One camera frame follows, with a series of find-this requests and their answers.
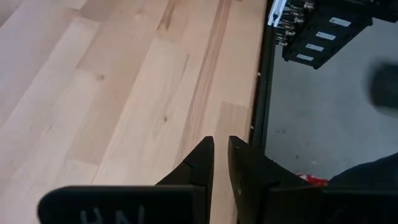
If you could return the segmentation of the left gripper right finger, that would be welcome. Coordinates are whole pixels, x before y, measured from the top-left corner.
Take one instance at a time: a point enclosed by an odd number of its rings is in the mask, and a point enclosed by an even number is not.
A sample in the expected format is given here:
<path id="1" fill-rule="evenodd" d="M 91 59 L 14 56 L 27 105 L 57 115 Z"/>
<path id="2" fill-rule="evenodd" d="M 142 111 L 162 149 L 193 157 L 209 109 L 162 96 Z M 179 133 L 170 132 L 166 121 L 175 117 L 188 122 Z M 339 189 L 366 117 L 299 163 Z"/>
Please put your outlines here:
<path id="1" fill-rule="evenodd" d="M 230 136 L 228 166 L 240 223 L 397 223 L 397 154 L 316 186 Z"/>

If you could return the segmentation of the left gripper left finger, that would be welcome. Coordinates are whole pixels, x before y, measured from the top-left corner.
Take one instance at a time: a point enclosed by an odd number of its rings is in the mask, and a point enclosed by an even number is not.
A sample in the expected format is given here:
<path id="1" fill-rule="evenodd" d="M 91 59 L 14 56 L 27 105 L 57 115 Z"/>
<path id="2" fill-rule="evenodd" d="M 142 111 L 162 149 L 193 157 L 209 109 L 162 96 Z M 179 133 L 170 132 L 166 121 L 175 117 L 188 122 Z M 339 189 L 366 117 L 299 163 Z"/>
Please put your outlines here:
<path id="1" fill-rule="evenodd" d="M 205 224 L 210 221 L 215 145 L 204 137 L 155 185 L 72 185 L 45 194 L 41 223 Z"/>

